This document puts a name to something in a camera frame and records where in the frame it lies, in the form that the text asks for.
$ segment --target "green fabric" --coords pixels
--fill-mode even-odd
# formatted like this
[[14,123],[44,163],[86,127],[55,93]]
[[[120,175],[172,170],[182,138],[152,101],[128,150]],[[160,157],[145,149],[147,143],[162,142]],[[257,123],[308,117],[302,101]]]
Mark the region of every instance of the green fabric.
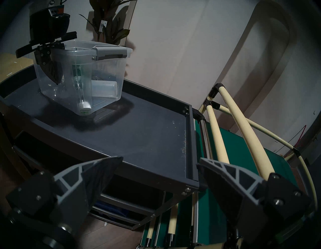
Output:
[[[211,143],[214,160],[217,160],[213,135],[209,123],[207,131]],[[200,128],[195,122],[197,160],[203,157],[203,147]],[[244,167],[258,174],[250,151],[244,139],[234,133],[220,129],[230,164]],[[265,149],[276,173],[282,175],[297,185],[288,163],[283,157]],[[213,194],[206,190],[198,195],[198,241],[199,243],[214,244],[226,241],[226,218],[219,208]]]

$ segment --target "label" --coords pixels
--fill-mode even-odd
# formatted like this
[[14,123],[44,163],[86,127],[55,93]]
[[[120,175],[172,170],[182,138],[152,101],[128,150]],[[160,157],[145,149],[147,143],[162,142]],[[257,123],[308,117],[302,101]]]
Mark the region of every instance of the label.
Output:
[[102,27],[103,26],[107,26],[107,21],[104,21],[104,20],[102,20],[101,22],[100,22],[100,26],[99,26],[99,32],[102,32]]

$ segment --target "metal screw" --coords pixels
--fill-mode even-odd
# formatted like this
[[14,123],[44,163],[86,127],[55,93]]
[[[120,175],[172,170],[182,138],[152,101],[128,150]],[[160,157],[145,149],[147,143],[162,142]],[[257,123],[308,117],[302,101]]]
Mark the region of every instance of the metal screw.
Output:
[[294,191],[295,196],[301,196],[301,193],[299,191]]
[[273,202],[277,206],[283,206],[284,205],[283,200],[280,200],[280,199],[274,199]]

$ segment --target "plant leaf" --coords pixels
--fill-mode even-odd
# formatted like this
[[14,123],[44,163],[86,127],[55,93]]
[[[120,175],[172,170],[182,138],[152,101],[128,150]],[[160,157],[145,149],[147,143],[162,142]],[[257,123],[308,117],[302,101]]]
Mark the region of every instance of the plant leaf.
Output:
[[107,41],[111,41],[111,27],[112,27],[112,23],[113,23],[113,19],[108,19],[107,20],[107,25],[106,27],[104,28],[103,27],[103,31],[105,33],[105,37],[106,37],[106,43]]
[[98,30],[97,30],[97,27],[95,27],[95,25],[93,23],[91,23],[86,17],[84,17],[83,15],[81,15],[83,18],[85,18],[87,20],[87,22],[90,23],[90,25],[94,28],[95,32],[97,33]]
[[99,4],[97,0],[89,0],[89,3],[95,11],[99,11]]
[[108,9],[107,1],[106,0],[98,0],[98,4],[100,8],[103,8],[104,10]]
[[116,35],[117,31],[118,31],[118,20],[114,18],[111,26],[111,36],[113,37],[114,35]]
[[126,36],[129,35],[129,31],[130,31],[129,29],[121,29],[121,30],[117,33],[114,41],[116,41],[116,40],[121,40],[121,39],[125,38]]
[[116,10],[117,10],[118,6],[114,6],[114,7],[111,7],[109,10],[107,10],[105,12],[105,16],[104,16],[104,19],[105,20],[108,20],[109,18],[112,18],[115,16],[116,14]]

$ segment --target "beige pole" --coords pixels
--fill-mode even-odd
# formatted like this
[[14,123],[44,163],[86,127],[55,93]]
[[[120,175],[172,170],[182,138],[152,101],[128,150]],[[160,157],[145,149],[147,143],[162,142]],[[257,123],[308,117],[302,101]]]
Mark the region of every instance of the beige pole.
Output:
[[[223,113],[226,113],[226,114],[228,114],[228,115],[232,115],[231,112],[230,112],[230,110],[229,110],[228,108],[222,106],[222,105],[219,107],[218,110],[221,111],[221,112],[223,112]],[[270,136],[271,138],[277,140],[278,142],[280,142],[281,144],[283,144],[284,146],[286,146],[286,147],[289,148],[290,150],[293,150],[293,145],[289,144],[288,142],[286,142],[285,140],[283,140],[283,139],[280,138],[279,136],[275,135],[273,132],[269,131],[268,129],[266,129],[266,128],[262,127],[262,126],[260,126],[259,124],[253,122],[252,120],[247,119],[247,121],[248,121],[248,123],[249,123],[253,128],[255,128],[255,129],[263,132],[264,134]],[[289,160],[291,157],[293,157],[294,155],[295,155],[295,153],[292,153],[292,154],[288,155],[287,157],[285,157],[284,159],[285,159],[286,161],[288,161],[288,160]],[[301,162],[301,164],[302,164],[302,166],[303,166],[303,168],[304,168],[304,171],[305,171],[305,173],[306,173],[306,175],[307,175],[307,177],[308,177],[309,184],[310,184],[311,189],[312,189],[312,194],[313,194],[312,197],[313,197],[313,200],[314,200],[314,203],[315,203],[315,208],[316,208],[316,210],[317,210],[317,195],[316,195],[315,187],[314,187],[314,184],[313,184],[313,181],[312,181],[310,172],[309,172],[309,170],[308,170],[308,168],[307,168],[304,160],[302,159],[302,157],[299,156],[298,159],[300,160],[300,162]]]
[[299,156],[298,159],[300,160],[303,168],[304,168],[304,171],[305,171],[305,174],[307,175],[308,177],[308,180],[309,180],[309,183],[310,183],[310,186],[311,186],[311,189],[312,189],[312,195],[313,195],[313,200],[314,200],[314,207],[315,207],[315,210],[318,209],[318,199],[317,199],[317,194],[316,194],[316,189],[314,187],[314,184],[313,184],[313,181],[312,181],[312,178],[311,178],[311,175],[310,175],[310,172],[307,168],[307,165],[305,164],[302,156]]
[[225,87],[219,87],[218,91],[224,99],[228,109],[230,110],[241,131],[241,134],[253,157],[259,175],[267,181],[270,173],[274,173],[275,171],[265,150],[263,149],[262,144],[260,143],[260,140],[257,138],[255,132],[251,128],[245,116],[243,115],[237,104],[234,102],[233,98],[227,92]]
[[284,160],[285,161],[288,161],[291,157],[293,157],[294,156],[294,153],[292,153],[292,154],[290,154],[290,155],[288,155],[287,157],[285,157],[284,158]]
[[168,231],[167,231],[167,237],[166,237],[167,247],[172,247],[174,245],[177,213],[178,213],[178,203],[175,206],[173,206],[170,210],[169,225],[168,225]]
[[[218,110],[232,116],[230,110],[222,105],[220,106],[220,108]],[[278,135],[275,135],[273,132],[269,131],[268,129],[264,128],[263,126],[260,126],[259,124],[253,122],[252,120],[249,120],[249,119],[246,119],[246,120],[248,121],[250,126],[252,126],[253,128],[263,132],[264,134],[268,135],[269,137],[273,138],[274,140],[276,140],[279,143],[283,144],[284,146],[288,147],[290,150],[293,149],[293,145],[289,144],[287,141],[280,138]]]
[[215,144],[215,149],[216,149],[216,154],[217,154],[217,159],[220,162],[223,163],[230,163],[229,157],[227,156],[224,141],[222,138],[222,134],[219,128],[219,125],[217,123],[215,113],[213,111],[213,108],[211,105],[208,105],[206,107],[208,118],[210,120],[210,125],[212,129],[212,134],[213,134],[213,139],[214,139],[214,144]]

